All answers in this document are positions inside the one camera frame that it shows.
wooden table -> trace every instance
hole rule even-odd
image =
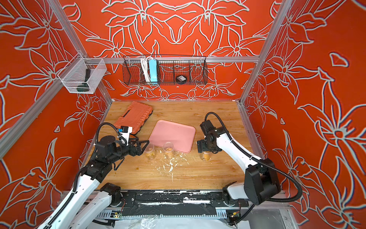
[[[191,152],[166,159],[165,154],[157,153],[152,160],[144,154],[127,156],[117,171],[111,171],[98,187],[110,182],[122,189],[222,189],[233,181],[244,181],[244,172],[224,151],[212,155],[209,161],[202,161],[197,152],[196,141],[204,135],[199,125],[205,115],[216,112],[223,120],[232,136],[248,150],[252,151],[246,131],[235,102],[215,101],[143,101],[153,107],[153,113],[137,134],[140,140],[147,140],[158,120],[177,122],[196,128]],[[113,102],[106,122],[114,124],[131,102]],[[215,116],[209,119],[215,127],[220,127]],[[99,139],[106,135],[116,136],[109,126],[103,126]]]

glass cup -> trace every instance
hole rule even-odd
[[[199,156],[201,158],[202,161],[208,161],[211,158],[211,152],[210,151],[204,151],[201,153],[201,155]]]
[[[149,144],[146,146],[144,153],[145,153],[146,157],[148,157],[149,159],[153,159],[153,158],[155,158],[156,153],[155,153],[155,147],[154,147],[154,144],[149,143]]]
[[[174,157],[174,145],[171,142],[167,142],[163,145],[163,151],[164,153],[167,155],[168,158],[173,158]]]

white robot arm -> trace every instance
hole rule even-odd
[[[260,157],[252,154],[249,150],[247,150],[244,146],[242,146],[235,139],[234,141],[242,147],[245,151],[247,151],[252,157],[261,159]],[[249,167],[256,165],[257,162],[251,160],[249,157],[245,156],[238,148],[236,148],[230,141],[229,137],[226,133],[223,133],[216,139],[217,146],[225,151],[234,161],[240,166],[240,168],[244,171]],[[230,197],[234,200],[237,199],[248,199],[247,194],[244,191],[244,182],[234,183],[227,187],[227,191]]]
[[[200,127],[205,135],[205,139],[197,141],[198,152],[210,151],[217,153],[224,150],[245,173],[245,182],[234,182],[223,188],[226,204],[232,204],[237,199],[249,199],[255,205],[259,205],[280,192],[277,173],[256,162],[262,161],[274,167],[270,159],[262,160],[260,157],[252,154],[231,135],[230,139],[223,127],[214,127],[210,120],[204,121]]]
[[[116,161],[122,160],[121,164],[127,155],[140,156],[149,143],[148,140],[129,139],[132,127],[122,126],[121,129],[116,129],[110,123],[102,123],[98,130],[102,125],[112,126],[120,140],[116,140],[114,136],[105,136],[100,141],[96,141],[95,151],[90,161],[78,172],[73,189],[51,216],[38,227],[39,229],[85,229],[107,206],[117,206],[121,203],[121,188],[107,183],[92,202],[78,213],[89,195],[112,170],[112,165],[114,165],[114,170],[118,168],[119,165],[115,165]]]

electrical wire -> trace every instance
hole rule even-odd
[[[93,223],[104,225],[104,226],[114,226],[114,222],[101,222],[99,220],[93,219]]]
[[[141,57],[141,68],[143,71],[143,74],[145,76],[145,81],[146,82],[151,82],[150,81],[150,76],[149,76],[149,72],[147,71],[148,68],[148,64],[147,64],[147,60],[148,59],[153,59],[152,57],[148,56],[148,57]]]
[[[231,137],[229,131],[226,129],[226,126],[224,125],[223,121],[221,120],[221,118],[218,116],[218,114],[214,113],[214,112],[208,112],[205,116],[205,121],[207,121],[207,117],[210,115],[210,114],[213,114],[217,117],[217,119],[219,120],[219,122],[221,123],[221,125],[223,126],[224,128],[224,131],[225,133],[227,134],[228,138],[230,139],[230,141],[233,143],[233,145],[235,145],[236,148],[238,148],[238,150],[240,150],[243,154],[245,154],[247,157],[249,157],[251,160],[257,162],[258,164],[261,164],[261,165],[264,165],[266,167],[268,167],[269,169],[272,169],[274,171],[276,171],[277,173],[285,176],[286,178],[288,178],[294,185],[295,187],[297,188],[298,192],[295,196],[293,197],[290,197],[290,198],[283,198],[283,199],[279,199],[279,198],[269,198],[268,201],[272,201],[272,202],[281,202],[281,203],[287,203],[287,202],[293,202],[293,201],[296,201],[298,200],[301,196],[302,196],[302,188],[301,188],[301,185],[299,184],[298,181],[296,181],[292,176],[288,175],[287,173],[275,168],[275,167],[272,167],[264,162],[262,162],[261,160],[255,158],[255,157],[252,157],[245,149],[241,148],[235,141],[233,141],[233,138]]]
[[[118,168],[119,168],[119,166],[122,164],[122,162],[124,161],[124,158],[122,158],[122,160],[121,160],[121,162],[118,164],[118,166],[116,167],[116,164],[115,163],[113,163],[113,165],[114,165],[114,168],[113,168],[113,170],[114,171],[116,171]]]
[[[122,208],[121,208],[121,212],[122,212],[122,210],[123,210],[123,207],[125,206],[125,204],[126,204],[126,200],[125,199],[123,199],[123,206],[122,206]]]
[[[242,215],[240,217],[240,219],[238,219],[237,221],[234,221],[234,222],[229,222],[229,225],[232,226],[232,225],[238,224],[240,221],[242,221],[249,214],[249,212],[254,208],[254,206],[255,206],[255,204],[252,204],[252,206],[250,206],[250,208],[244,213],[244,215]]]
[[[95,133],[95,148],[94,148],[94,151],[89,159],[89,161],[92,160],[93,156],[95,158],[95,153],[97,152],[97,143],[98,143],[98,137],[99,137],[99,131],[100,129],[102,128],[102,126],[104,125],[109,125],[111,127],[113,127],[113,129],[117,132],[117,134],[119,135],[119,131],[118,129],[110,124],[109,122],[103,122],[101,123],[98,128],[97,128],[97,131]],[[127,145],[127,141],[124,137],[120,136],[120,142],[121,142],[121,145]],[[122,164],[122,162],[124,161],[124,158],[122,159],[122,161],[119,163],[119,165],[117,166],[117,168],[115,168],[115,170],[118,169],[118,167]],[[76,193],[76,189],[78,187],[78,179],[79,179],[79,175],[81,173],[81,170],[83,169],[81,168],[77,173],[76,173],[76,176],[75,176],[75,179],[74,179],[74,185],[73,185],[73,188],[72,188],[72,192],[70,194],[70,196],[67,198],[67,200],[65,201],[65,203],[62,205],[62,207],[56,212],[56,214],[50,219],[50,221],[47,223],[47,225],[44,227],[44,229],[49,229],[51,226],[52,226],[52,223],[57,219],[57,217],[62,213],[62,211],[66,208],[66,206],[69,204],[69,202],[71,201],[71,199],[74,197],[75,193]]]
[[[239,205],[239,211],[236,211],[236,212],[234,212],[235,214],[239,214],[239,217],[240,217],[240,209],[241,209],[241,206],[240,206],[240,201],[238,200],[238,205]]]

orange wallpaper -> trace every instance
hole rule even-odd
[[[107,104],[65,88],[0,161],[0,228],[34,228],[70,190]]]
[[[279,0],[60,0],[91,57],[140,54],[259,55]],[[127,86],[121,66],[103,83],[115,100],[238,99],[253,63],[209,65],[206,86]]]
[[[75,54],[44,0],[0,0],[0,138]]]
[[[76,52],[44,0],[0,0],[0,40],[2,137]],[[51,214],[106,108],[99,90],[52,99],[0,160],[0,228],[34,228]]]
[[[364,1],[294,1],[245,101],[264,154],[302,185],[300,228],[366,225],[364,21]]]

